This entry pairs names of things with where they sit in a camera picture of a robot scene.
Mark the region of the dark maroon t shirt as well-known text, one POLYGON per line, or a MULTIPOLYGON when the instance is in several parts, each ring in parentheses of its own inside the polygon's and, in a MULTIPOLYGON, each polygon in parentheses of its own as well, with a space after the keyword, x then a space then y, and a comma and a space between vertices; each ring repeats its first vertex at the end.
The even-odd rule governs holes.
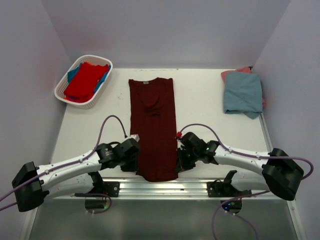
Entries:
POLYGON ((149 182, 178 178, 176 109, 172 78, 128 81, 130 133, 139 136, 136 173, 149 182))

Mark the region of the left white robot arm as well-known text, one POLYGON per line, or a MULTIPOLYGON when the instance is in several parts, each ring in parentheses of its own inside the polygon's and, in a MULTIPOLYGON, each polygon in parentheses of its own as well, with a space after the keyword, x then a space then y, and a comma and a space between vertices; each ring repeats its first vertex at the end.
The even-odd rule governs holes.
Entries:
POLYGON ((46 199, 65 195, 100 196, 105 188, 99 172, 132 163, 139 154, 139 136, 135 134, 115 146, 101 143, 92 151, 62 162, 40 166, 28 162, 12 180, 18 210, 27 212, 46 199))

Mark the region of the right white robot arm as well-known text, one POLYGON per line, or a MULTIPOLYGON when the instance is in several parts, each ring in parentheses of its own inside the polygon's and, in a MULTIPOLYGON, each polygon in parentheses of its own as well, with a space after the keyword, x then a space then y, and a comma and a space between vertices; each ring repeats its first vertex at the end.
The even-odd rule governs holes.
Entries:
POLYGON ((223 192, 235 196, 238 192, 262 190, 292 201, 304 176, 302 168, 281 149, 271 152, 240 151, 224 146, 220 141, 205 142, 192 132, 176 135, 181 146, 177 150, 177 172, 190 170, 196 162, 227 165, 231 170, 223 181, 223 192))

